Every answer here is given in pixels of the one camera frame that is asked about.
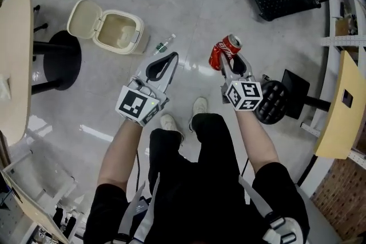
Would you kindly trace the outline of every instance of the beige trash bin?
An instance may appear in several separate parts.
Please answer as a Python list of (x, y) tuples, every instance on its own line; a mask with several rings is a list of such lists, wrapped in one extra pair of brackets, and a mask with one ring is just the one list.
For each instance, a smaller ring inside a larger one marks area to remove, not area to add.
[(119, 10), (103, 11), (89, 0), (76, 3), (67, 31), (118, 54), (142, 54), (150, 38), (141, 18)]

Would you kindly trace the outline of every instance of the black t-shirt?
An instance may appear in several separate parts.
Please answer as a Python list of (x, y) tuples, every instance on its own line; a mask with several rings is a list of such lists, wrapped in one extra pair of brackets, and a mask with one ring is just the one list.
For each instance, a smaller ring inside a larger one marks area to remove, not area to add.
[[(283, 165), (263, 166), (256, 174), (253, 188), (275, 213), (294, 218), (306, 239), (309, 223), (305, 205)], [(104, 244), (113, 240), (127, 206), (122, 189), (109, 184), (98, 186), (84, 243)], [(173, 190), (165, 190), (161, 180), (154, 205), (154, 223), (145, 243), (264, 243), (261, 239), (268, 228), (268, 222), (254, 204), (245, 204), (244, 189), (238, 183), (228, 184), (195, 174)]]

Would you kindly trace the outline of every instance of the soda can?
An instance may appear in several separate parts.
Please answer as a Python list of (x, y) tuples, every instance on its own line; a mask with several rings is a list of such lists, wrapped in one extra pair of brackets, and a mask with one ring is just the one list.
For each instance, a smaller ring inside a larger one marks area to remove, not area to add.
[(213, 46), (210, 59), (208, 60), (211, 67), (215, 70), (221, 70), (220, 54), (223, 52), (229, 60), (231, 60), (241, 49), (240, 39), (233, 35), (227, 35), (222, 41)]

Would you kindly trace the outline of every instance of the small plastic bottle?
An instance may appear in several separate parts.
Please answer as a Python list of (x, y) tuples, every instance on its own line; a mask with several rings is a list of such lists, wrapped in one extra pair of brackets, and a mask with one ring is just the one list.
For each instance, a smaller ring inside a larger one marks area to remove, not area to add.
[(165, 41), (161, 42), (156, 46), (156, 51), (154, 52), (154, 55), (163, 53), (166, 51), (168, 46), (173, 42), (174, 38), (176, 37), (175, 34), (172, 34), (169, 38), (167, 38)]

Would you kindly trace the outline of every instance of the shoe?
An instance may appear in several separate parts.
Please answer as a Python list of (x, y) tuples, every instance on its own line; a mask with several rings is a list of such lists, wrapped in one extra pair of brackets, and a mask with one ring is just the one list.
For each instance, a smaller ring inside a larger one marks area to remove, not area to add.
[(195, 115), (201, 114), (201, 113), (208, 113), (208, 102), (207, 102), (207, 99), (205, 99), (203, 97), (199, 97), (193, 104), (193, 115), (188, 124), (188, 128), (191, 132), (194, 132), (194, 130), (192, 128), (193, 117)]
[(177, 124), (171, 115), (165, 114), (162, 117), (160, 117), (160, 124), (161, 124), (161, 128), (163, 128), (164, 130), (179, 132), (182, 136), (181, 143), (184, 141), (184, 135), (181, 131), (179, 131)]

